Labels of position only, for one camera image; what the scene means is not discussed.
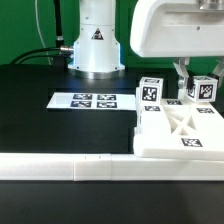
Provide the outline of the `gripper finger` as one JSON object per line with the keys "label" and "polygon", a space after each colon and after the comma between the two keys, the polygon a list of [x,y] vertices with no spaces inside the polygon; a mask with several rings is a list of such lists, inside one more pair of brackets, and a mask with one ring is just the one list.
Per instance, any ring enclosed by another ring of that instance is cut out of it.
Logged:
{"label": "gripper finger", "polygon": [[224,57],[220,57],[217,60],[217,65],[213,71],[213,74],[217,79],[221,79],[224,76]]}
{"label": "gripper finger", "polygon": [[189,57],[177,57],[173,61],[173,65],[177,74],[179,75],[178,87],[180,89],[186,89],[189,79],[189,74],[186,66],[189,64]]}

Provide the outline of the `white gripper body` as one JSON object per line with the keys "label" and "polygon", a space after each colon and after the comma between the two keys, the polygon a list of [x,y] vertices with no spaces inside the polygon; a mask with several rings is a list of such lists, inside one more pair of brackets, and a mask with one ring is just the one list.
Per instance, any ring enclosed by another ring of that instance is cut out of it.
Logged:
{"label": "white gripper body", "polygon": [[141,57],[224,56],[224,0],[138,0],[130,45]]}

